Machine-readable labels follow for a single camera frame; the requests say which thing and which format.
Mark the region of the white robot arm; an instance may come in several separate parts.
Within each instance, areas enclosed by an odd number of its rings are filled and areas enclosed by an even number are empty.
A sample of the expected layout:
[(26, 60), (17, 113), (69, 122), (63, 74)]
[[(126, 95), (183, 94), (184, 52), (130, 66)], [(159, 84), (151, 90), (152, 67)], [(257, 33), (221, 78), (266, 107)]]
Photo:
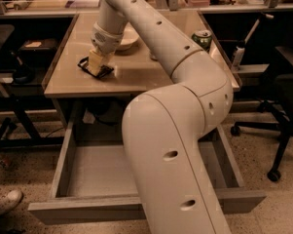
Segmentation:
[(112, 55), (131, 24), (172, 83), (134, 98), (124, 149), (152, 234), (231, 234), (198, 141), (233, 102), (232, 83), (200, 46), (145, 0), (100, 0), (92, 42)]

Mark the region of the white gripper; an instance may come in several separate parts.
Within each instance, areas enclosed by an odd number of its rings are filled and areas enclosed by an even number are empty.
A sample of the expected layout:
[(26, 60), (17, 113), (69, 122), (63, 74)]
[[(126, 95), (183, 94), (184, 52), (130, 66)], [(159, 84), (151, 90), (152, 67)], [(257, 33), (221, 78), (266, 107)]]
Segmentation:
[(102, 65), (108, 65), (111, 53), (114, 53), (121, 44), (123, 33), (110, 33), (96, 22), (92, 27), (92, 43), (99, 49), (91, 49), (89, 63), (91, 71), (97, 72)]

